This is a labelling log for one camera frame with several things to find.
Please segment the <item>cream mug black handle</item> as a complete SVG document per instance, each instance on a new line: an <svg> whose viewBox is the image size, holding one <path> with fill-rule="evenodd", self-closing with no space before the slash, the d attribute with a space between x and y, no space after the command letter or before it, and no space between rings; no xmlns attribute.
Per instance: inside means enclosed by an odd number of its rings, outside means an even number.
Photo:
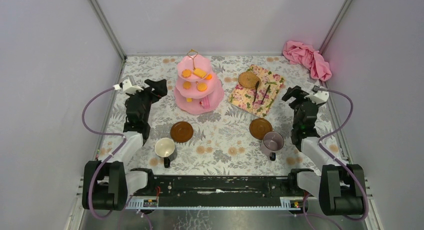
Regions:
<svg viewBox="0 0 424 230"><path fill-rule="evenodd" d="M159 139L154 145L155 154L163 159L165 168L171 167L171 162L177 158L178 152L176 150L175 142L168 137Z"/></svg>

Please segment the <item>brown saucer right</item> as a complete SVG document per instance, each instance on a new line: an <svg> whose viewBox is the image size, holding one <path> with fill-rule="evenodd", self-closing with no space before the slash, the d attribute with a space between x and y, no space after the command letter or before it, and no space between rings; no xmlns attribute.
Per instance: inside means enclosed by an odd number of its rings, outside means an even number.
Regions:
<svg viewBox="0 0 424 230"><path fill-rule="evenodd" d="M271 123L264 118L256 118L249 125L250 134L258 140L262 140L267 133L272 131Z"/></svg>

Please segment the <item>mauve mug black handle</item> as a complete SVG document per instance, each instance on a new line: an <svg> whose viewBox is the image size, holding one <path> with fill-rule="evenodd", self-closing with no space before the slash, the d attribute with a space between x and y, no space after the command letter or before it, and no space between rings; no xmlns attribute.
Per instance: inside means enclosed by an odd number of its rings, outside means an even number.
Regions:
<svg viewBox="0 0 424 230"><path fill-rule="evenodd" d="M260 145L260 151L269 158L270 161L275 161L277 152L284 146L283 136L275 131L266 133Z"/></svg>

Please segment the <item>floral rectangular serving tray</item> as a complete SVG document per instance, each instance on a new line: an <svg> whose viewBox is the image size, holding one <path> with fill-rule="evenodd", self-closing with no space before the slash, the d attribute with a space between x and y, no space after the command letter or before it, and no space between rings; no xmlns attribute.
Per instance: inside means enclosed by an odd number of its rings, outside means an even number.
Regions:
<svg viewBox="0 0 424 230"><path fill-rule="evenodd" d="M282 90L285 78L278 73L274 73L254 64L252 64L247 71L253 72L261 80L255 103L253 103L255 88L245 88L239 83L236 84L235 88L229 95L228 102L259 118L264 118L268 115L271 106L276 101L278 94ZM266 95L263 104L261 104L261 100L263 99L268 85L271 85L270 91Z"/></svg>

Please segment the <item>round woven brown coaster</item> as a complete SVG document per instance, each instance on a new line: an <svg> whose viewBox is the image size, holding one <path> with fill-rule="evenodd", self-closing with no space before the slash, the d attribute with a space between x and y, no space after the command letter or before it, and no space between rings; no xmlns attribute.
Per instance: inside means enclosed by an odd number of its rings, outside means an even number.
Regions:
<svg viewBox="0 0 424 230"><path fill-rule="evenodd" d="M261 84L261 80L252 71L245 71L238 76L238 83L244 88L253 89Z"/></svg>

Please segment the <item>small orange cookie toy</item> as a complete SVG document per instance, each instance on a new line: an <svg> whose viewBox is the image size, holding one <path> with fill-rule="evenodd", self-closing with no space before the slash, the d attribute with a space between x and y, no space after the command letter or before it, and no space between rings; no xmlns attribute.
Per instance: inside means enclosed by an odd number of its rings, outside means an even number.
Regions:
<svg viewBox="0 0 424 230"><path fill-rule="evenodd" d="M199 92L204 92L204 91L206 91L208 89L208 85L206 83L204 83L204 82L201 82L201 83L198 83L196 85L196 88L197 88L197 90Z"/></svg>

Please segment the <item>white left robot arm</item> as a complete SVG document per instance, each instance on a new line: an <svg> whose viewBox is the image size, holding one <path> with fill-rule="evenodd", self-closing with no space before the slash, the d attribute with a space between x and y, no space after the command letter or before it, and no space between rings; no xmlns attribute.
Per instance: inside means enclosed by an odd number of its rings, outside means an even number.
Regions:
<svg viewBox="0 0 424 230"><path fill-rule="evenodd" d="M122 91L128 98L124 102L125 121L123 131L117 136L121 143L112 151L84 166L82 206L98 219L103 216L97 210L121 211L127 198L139 191L148 196L155 190L155 182L144 170L126 170L133 155L147 142L151 126L148 123L151 106L168 94L167 81L146 79L146 87L133 85L130 79L98 93L96 97Z"/></svg>

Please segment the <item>crumpled pink cloth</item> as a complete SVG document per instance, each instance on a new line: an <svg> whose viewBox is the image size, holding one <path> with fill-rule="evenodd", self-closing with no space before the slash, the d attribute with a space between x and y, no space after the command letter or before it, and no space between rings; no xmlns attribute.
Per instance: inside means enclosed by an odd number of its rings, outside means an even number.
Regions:
<svg viewBox="0 0 424 230"><path fill-rule="evenodd" d="M326 82L333 75L330 64L312 45L289 40L283 46L282 55L290 64L307 68L312 79Z"/></svg>

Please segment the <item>pink three-tier cake stand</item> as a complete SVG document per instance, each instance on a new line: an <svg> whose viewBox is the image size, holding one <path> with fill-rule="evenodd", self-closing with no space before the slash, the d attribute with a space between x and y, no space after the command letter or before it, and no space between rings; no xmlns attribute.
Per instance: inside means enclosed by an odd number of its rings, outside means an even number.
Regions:
<svg viewBox="0 0 424 230"><path fill-rule="evenodd" d="M191 49L177 64L176 105L192 115L214 111L224 98L222 82L210 59Z"/></svg>

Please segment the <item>round orange cookie toy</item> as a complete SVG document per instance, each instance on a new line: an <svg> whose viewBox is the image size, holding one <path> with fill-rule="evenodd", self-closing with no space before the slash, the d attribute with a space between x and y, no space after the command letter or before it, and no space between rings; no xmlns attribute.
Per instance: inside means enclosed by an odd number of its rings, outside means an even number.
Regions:
<svg viewBox="0 0 424 230"><path fill-rule="evenodd" d="M185 81L182 86L185 90L188 90L191 88L192 83L190 81Z"/></svg>

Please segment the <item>brown saucer left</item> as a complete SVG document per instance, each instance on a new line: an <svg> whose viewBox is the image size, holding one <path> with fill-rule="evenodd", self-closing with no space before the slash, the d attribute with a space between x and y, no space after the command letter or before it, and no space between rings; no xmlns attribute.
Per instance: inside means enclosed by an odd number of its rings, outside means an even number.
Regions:
<svg viewBox="0 0 424 230"><path fill-rule="evenodd" d="M186 121L175 123L170 129L171 138L177 143L185 143L189 141L194 134L192 125Z"/></svg>

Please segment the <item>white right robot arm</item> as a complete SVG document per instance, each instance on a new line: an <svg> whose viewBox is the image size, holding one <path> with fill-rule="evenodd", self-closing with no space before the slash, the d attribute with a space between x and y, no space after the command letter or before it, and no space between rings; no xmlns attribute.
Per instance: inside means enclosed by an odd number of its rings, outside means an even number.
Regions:
<svg viewBox="0 0 424 230"><path fill-rule="evenodd" d="M358 164L350 164L328 150L315 128L320 106L329 99L330 89L312 88L312 94L300 86L289 87L283 101L294 98L291 130L292 144L315 164L321 174L309 168L294 168L288 174L287 191L299 196L304 191L316 197L322 212L327 216L344 216L354 221L364 220L369 213L365 175Z"/></svg>

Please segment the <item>floral tablecloth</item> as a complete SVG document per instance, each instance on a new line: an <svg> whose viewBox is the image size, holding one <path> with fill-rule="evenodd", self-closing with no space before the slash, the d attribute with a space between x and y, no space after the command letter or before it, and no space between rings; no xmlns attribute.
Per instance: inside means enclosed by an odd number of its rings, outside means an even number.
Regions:
<svg viewBox="0 0 424 230"><path fill-rule="evenodd" d="M149 139L125 165L152 169L156 175L261 175L285 176L293 168L314 169L313 162L299 152L291 142L293 110L288 103L277 97L266 119L273 130L284 137L284 147L269 160L260 151L260 141L251 136L249 125L253 115L229 103L229 97L237 85L238 76L249 66L257 65L284 78L280 91L300 86L310 91L319 81L310 77L308 70L290 64L282 56L211 56L213 71L221 80L224 98L214 111L192 115L181 110L174 97L178 78L179 56L130 56L124 65L124 78L132 77L137 85L146 79L167 80L167 96L153 104L149 116L151 127ZM193 127L192 138L175 145L177 157L169 168L155 154L154 146L162 138L170 136L172 126L180 121Z"/></svg>

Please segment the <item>orange flower cookie toy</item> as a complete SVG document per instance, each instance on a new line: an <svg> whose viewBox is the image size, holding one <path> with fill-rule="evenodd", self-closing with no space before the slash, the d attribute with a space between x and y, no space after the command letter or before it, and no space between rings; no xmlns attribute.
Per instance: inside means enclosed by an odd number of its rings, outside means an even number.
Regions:
<svg viewBox="0 0 424 230"><path fill-rule="evenodd" d="M189 78L191 75L192 75L192 70L190 70L190 69L184 69L184 70L181 72L181 76L182 76L183 78Z"/></svg>

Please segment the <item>pink cake slice toy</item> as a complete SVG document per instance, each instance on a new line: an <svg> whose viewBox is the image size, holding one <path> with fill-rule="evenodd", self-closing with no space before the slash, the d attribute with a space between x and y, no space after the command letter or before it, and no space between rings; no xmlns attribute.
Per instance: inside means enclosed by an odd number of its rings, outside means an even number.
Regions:
<svg viewBox="0 0 424 230"><path fill-rule="evenodd" d="M209 99L208 98L203 98L203 99L201 99L200 101L199 101L199 104L200 104L200 106L203 108L203 109L209 109L210 107L211 107L211 105L210 105L210 101L209 101Z"/></svg>

